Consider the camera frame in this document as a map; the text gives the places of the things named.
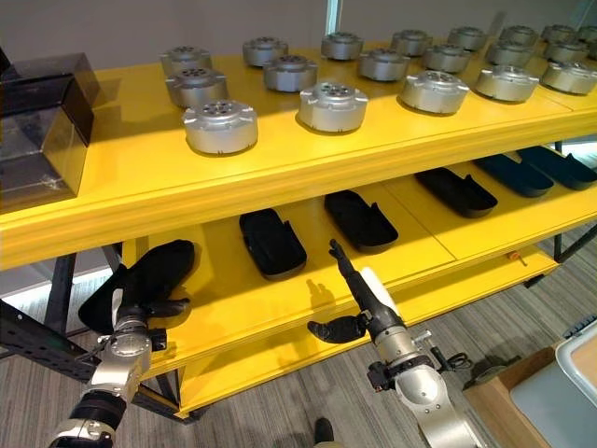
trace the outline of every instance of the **metal cylinder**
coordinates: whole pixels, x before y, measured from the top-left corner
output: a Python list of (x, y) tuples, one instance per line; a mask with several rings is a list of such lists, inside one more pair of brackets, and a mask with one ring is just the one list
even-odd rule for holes
[(263, 82), (273, 91), (302, 91), (317, 82), (317, 64), (304, 56), (285, 54), (263, 65)]
[(448, 35), (449, 44), (457, 45), (469, 51), (482, 49), (485, 42), (487, 42), (487, 35), (483, 33), (483, 30), (473, 26), (452, 28), (450, 35)]
[(524, 67), (533, 56), (531, 47), (511, 40), (493, 42), (485, 53), (485, 60), (494, 65), (514, 65)]
[(407, 74), (410, 58), (394, 49), (372, 49), (358, 58), (358, 74), (375, 81), (398, 81)]
[(181, 46), (160, 55), (161, 67), (167, 77), (187, 68), (212, 68), (212, 58), (206, 49)]
[(458, 73), (466, 69), (470, 56), (470, 51), (457, 45), (434, 45), (425, 51), (421, 63), (430, 70)]
[(592, 42), (589, 46), (589, 57), (597, 61), (597, 41)]
[(288, 53), (288, 44), (276, 37), (262, 36), (243, 43), (244, 63), (262, 67)]
[(532, 47), (537, 41), (538, 35), (533, 28), (524, 25), (508, 26), (502, 30), (500, 40), (509, 40), (526, 47)]
[(497, 65), (481, 70), (475, 90), (494, 100), (522, 103), (531, 97), (538, 82), (538, 77), (523, 68)]
[(257, 142), (253, 107), (233, 100), (215, 101), (183, 114), (188, 145), (210, 154), (242, 151)]
[(300, 93), (298, 119), (317, 131), (352, 131), (363, 122), (367, 102), (359, 89), (322, 82)]
[(432, 42), (433, 38), (425, 31), (402, 30), (392, 35), (390, 47), (400, 54), (421, 56)]
[(576, 38), (582, 42), (597, 42), (597, 26), (581, 26), (576, 34)]
[(170, 99), (179, 107), (199, 107), (228, 98), (226, 77), (211, 68), (188, 68), (166, 79)]
[(363, 39), (353, 33), (337, 31), (321, 40), (321, 54), (328, 59), (351, 61), (358, 58), (363, 49)]
[(543, 29), (541, 38), (547, 42), (566, 42), (575, 38), (576, 31), (568, 25), (548, 25)]
[(410, 107), (434, 114), (453, 114), (466, 94), (468, 87), (459, 78), (444, 72), (424, 71), (407, 76), (400, 99)]
[(589, 54), (589, 47), (583, 42), (549, 42), (543, 57), (555, 63), (581, 61)]
[(540, 82), (556, 91), (586, 95), (597, 84), (597, 70), (584, 63), (549, 63)]

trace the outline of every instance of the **white container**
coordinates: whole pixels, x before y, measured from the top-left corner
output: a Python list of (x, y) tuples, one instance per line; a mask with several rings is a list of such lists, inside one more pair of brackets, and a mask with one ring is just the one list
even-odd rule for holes
[(510, 391), (552, 448), (597, 446), (597, 321), (556, 349), (556, 361)]

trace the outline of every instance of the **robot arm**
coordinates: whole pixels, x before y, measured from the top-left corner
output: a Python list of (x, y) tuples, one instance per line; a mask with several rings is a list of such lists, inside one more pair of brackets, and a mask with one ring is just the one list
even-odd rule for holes
[[(396, 390), (398, 398), (414, 414), (432, 448), (484, 446), (472, 427), (454, 409), (446, 383), (428, 355), (422, 353), (407, 330), (394, 301), (370, 268), (356, 271), (340, 245), (332, 240), (330, 254), (359, 305), (361, 313), (326, 324), (310, 322), (316, 337), (330, 343), (346, 343), (368, 331), (382, 362), (369, 366), (368, 378), (377, 391)], [(442, 368), (448, 362), (434, 347)]]

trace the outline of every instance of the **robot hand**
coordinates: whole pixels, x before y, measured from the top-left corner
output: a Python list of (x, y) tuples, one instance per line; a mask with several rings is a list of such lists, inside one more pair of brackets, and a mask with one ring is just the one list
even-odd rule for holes
[[(414, 414), (432, 448), (485, 446), (466, 420), (454, 409), (446, 383), (428, 355), (410, 337), (394, 301), (370, 268), (356, 271), (341, 246), (330, 242), (329, 253), (338, 261), (361, 313), (321, 324), (309, 322), (309, 331), (329, 343), (348, 343), (368, 331), (382, 362), (369, 366), (368, 378), (376, 391), (395, 389), (398, 398)], [(428, 339), (430, 332), (423, 338)], [(451, 364), (437, 347), (432, 348), (443, 370)]]
[(166, 348), (165, 329), (147, 329), (149, 317), (185, 311), (189, 300), (166, 300), (195, 259), (191, 242), (177, 240), (147, 252), (129, 270), (121, 266), (84, 304), (83, 322), (109, 335), (98, 338), (102, 362), (49, 448), (111, 448), (127, 404), (149, 369), (151, 352)]

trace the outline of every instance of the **cardboard box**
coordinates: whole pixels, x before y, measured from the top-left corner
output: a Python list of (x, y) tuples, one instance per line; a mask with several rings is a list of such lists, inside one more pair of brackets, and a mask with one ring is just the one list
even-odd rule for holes
[(502, 448), (551, 448), (512, 402), (510, 390), (554, 360), (554, 347), (544, 348), (486, 383), (465, 390), (465, 397)]

